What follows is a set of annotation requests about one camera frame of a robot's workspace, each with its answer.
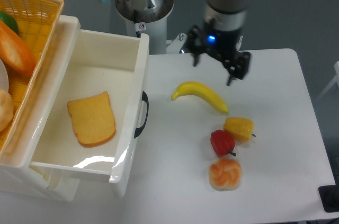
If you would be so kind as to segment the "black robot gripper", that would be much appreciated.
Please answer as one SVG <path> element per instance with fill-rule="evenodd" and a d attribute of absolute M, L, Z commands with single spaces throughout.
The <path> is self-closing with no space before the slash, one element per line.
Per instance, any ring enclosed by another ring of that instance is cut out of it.
<path fill-rule="evenodd" d="M 200 62 L 203 53 L 219 61 L 228 71 L 226 85 L 230 86 L 234 79 L 244 79 L 249 71 L 251 53 L 237 49 L 240 30 L 220 31 L 205 24 L 203 28 L 194 25 L 187 33 L 183 52 L 190 53 L 193 67 Z"/>

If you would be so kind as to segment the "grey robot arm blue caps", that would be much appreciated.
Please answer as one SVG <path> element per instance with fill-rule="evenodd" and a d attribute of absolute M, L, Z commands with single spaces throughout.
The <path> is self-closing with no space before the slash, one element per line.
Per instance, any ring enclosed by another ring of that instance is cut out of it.
<path fill-rule="evenodd" d="M 251 54 L 240 51 L 241 31 L 250 0 L 99 0 L 113 2 L 125 22 L 127 34 L 150 37 L 150 52 L 167 49 L 167 18 L 173 9 L 184 13 L 182 23 L 201 18 L 201 26 L 188 30 L 179 52 L 190 53 L 194 64 L 206 53 L 228 71 L 228 81 L 243 79 L 249 70 Z"/>

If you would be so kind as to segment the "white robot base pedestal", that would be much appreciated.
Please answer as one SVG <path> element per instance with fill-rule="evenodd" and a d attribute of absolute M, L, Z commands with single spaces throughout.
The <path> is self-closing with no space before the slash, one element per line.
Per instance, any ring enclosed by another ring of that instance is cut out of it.
<path fill-rule="evenodd" d="M 149 53 L 165 54 L 167 48 L 167 18 L 174 0 L 115 0 L 115 6 L 125 21 L 127 35 L 149 36 Z"/>

